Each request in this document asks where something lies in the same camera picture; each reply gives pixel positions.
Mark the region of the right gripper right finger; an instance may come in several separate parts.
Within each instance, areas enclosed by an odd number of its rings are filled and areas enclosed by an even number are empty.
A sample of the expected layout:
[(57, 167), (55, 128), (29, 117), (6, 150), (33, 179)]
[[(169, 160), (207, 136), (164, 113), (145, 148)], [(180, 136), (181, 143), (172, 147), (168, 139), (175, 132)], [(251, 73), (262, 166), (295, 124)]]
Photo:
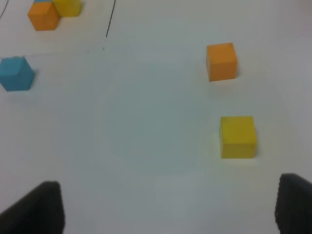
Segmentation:
[(312, 232), (312, 183), (294, 173), (279, 179), (275, 222), (281, 234)]

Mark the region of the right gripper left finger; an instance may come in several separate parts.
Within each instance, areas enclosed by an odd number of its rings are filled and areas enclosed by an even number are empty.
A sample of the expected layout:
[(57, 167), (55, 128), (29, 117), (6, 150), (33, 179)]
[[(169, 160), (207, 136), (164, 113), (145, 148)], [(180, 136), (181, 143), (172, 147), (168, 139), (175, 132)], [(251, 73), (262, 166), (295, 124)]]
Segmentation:
[(0, 214), (2, 234), (61, 234), (65, 212), (61, 186), (45, 181)]

